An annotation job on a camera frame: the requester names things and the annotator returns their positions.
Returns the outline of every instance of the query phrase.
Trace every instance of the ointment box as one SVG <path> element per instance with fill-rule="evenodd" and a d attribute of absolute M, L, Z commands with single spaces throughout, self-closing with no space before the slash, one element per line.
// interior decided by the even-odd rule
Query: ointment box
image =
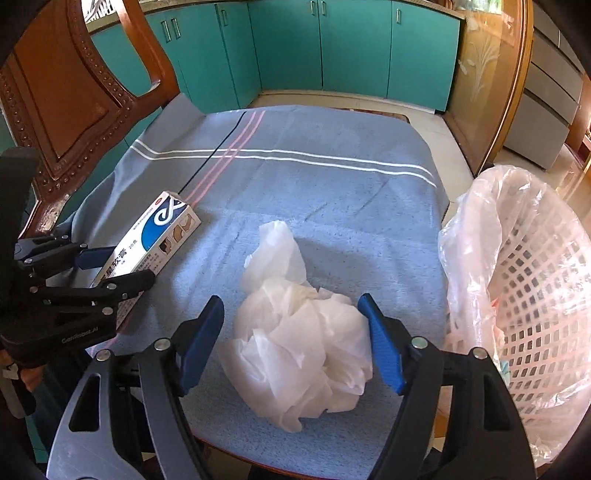
<path fill-rule="evenodd" d="M 158 275 L 166 262 L 201 224 L 190 205 L 172 192 L 162 192 L 144 212 L 92 282 L 96 287 L 106 278 L 150 269 Z M 119 303 L 117 328 L 139 296 Z"/>

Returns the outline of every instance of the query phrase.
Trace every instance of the wooden chair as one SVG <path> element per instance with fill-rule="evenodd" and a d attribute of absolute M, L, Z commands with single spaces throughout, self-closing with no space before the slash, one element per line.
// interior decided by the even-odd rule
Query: wooden chair
<path fill-rule="evenodd" d="M 0 100 L 18 145 L 41 164 L 24 236 L 53 228 L 70 196 L 104 154 L 141 119 L 179 93 L 173 65 L 138 0 L 113 0 L 152 88 L 137 97 L 107 68 L 86 28 L 80 0 L 51 0 L 0 70 Z"/>

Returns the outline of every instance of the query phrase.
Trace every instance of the drawer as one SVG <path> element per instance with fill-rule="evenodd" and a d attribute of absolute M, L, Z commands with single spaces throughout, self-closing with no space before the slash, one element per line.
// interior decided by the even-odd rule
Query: drawer
<path fill-rule="evenodd" d="M 566 41 L 566 38 L 562 32 L 559 33 L 558 47 L 560 50 L 562 50 L 562 53 L 564 53 L 569 58 L 569 60 L 574 63 L 581 73 L 585 73 L 585 69 L 577 57 L 577 54 L 574 52 L 569 42 Z"/>
<path fill-rule="evenodd" d="M 560 32 L 552 19 L 538 5 L 534 4 L 534 27 L 548 37 L 556 46 L 560 41 Z"/>
<path fill-rule="evenodd" d="M 534 33 L 532 63 L 546 72 L 578 103 L 583 87 L 581 73 L 563 57 L 558 48 L 539 32 Z"/>
<path fill-rule="evenodd" d="M 550 105 L 569 124 L 573 123 L 579 104 L 533 63 L 527 73 L 525 88 Z"/>
<path fill-rule="evenodd" d="M 569 128 L 527 94 L 522 95 L 505 146 L 550 168 L 569 134 Z"/>

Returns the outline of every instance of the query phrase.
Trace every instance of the white stripe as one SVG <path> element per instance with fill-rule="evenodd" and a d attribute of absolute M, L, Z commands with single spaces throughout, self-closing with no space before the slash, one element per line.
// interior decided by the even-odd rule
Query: white stripe
<path fill-rule="evenodd" d="M 213 152 L 213 149 L 209 149 L 209 150 L 170 150 L 167 152 L 157 152 L 156 150 L 152 150 L 148 145 L 146 145 L 141 140 L 136 140 L 136 142 L 139 145 L 141 145 L 142 147 L 144 147 L 146 150 L 148 150 L 150 153 L 153 153 L 154 155 L 168 155 L 168 154 L 172 154 L 172 153 L 208 153 L 208 152 Z M 236 151 L 236 148 L 230 148 L 229 151 Z M 371 163 L 374 165 L 381 165 L 383 167 L 417 168 L 419 170 L 422 170 L 422 171 L 428 173 L 431 176 L 431 178 L 433 178 L 433 174 L 430 171 L 428 171 L 426 168 L 424 168 L 420 165 L 413 165 L 410 163 L 386 163 L 386 162 L 380 162 L 377 160 L 362 160 L 360 158 L 331 157 L 329 155 L 317 155 L 317 154 L 313 154 L 313 153 L 298 152 L 298 151 L 293 151 L 293 150 L 256 150 L 256 149 L 251 149 L 251 148 L 242 148 L 241 151 L 242 152 L 249 152 L 249 153 L 286 153 L 289 155 L 302 155 L 305 157 L 326 158 L 328 160 L 342 160 L 342 161 L 352 161 L 352 162 L 357 162 L 357 163 Z M 168 160 L 168 159 L 167 158 L 160 158 L 159 160 Z"/>
<path fill-rule="evenodd" d="M 145 153 L 141 152 L 137 148 L 135 148 L 133 145 L 131 145 L 130 148 L 135 150 L 137 153 L 139 153 L 142 157 L 146 158 L 147 160 L 174 160 L 174 159 L 182 159 L 182 158 L 209 158 L 208 155 L 207 156 L 205 156 L 205 155 L 188 155 L 188 156 L 184 156 L 184 157 L 152 158 L 152 157 L 147 156 Z M 211 158 L 222 158 L 222 155 L 213 155 L 213 156 L 211 156 Z M 384 173 L 385 175 L 392 175 L 392 176 L 410 175 L 412 177 L 422 179 L 422 180 L 426 181 L 429 185 L 432 185 L 433 187 L 437 188 L 437 185 L 435 185 L 431 180 L 427 179 L 426 177 L 424 177 L 418 173 L 412 172 L 412 171 L 388 171 L 388 170 L 380 170 L 378 168 L 353 167 L 350 165 L 314 162 L 314 161 L 309 161 L 309 160 L 302 160 L 300 158 L 290 158 L 290 157 L 261 157 L 258 155 L 236 155 L 234 158 L 244 158 L 244 159 L 256 158 L 258 160 L 293 161 L 293 162 L 298 162 L 298 163 L 305 163 L 307 165 L 318 165 L 320 167 L 334 167 L 334 168 L 343 168 L 345 170 L 358 170 L 358 171 L 374 171 L 377 173 Z"/>

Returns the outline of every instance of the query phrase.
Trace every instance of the white basket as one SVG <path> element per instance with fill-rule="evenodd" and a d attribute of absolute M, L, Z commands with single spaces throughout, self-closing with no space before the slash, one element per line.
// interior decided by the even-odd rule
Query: white basket
<path fill-rule="evenodd" d="M 557 193 L 526 170 L 486 170 L 440 233 L 449 279 L 448 346 L 495 351 L 536 465 L 564 448 L 591 397 L 591 242 Z M 491 300 L 499 299 L 499 310 Z"/>

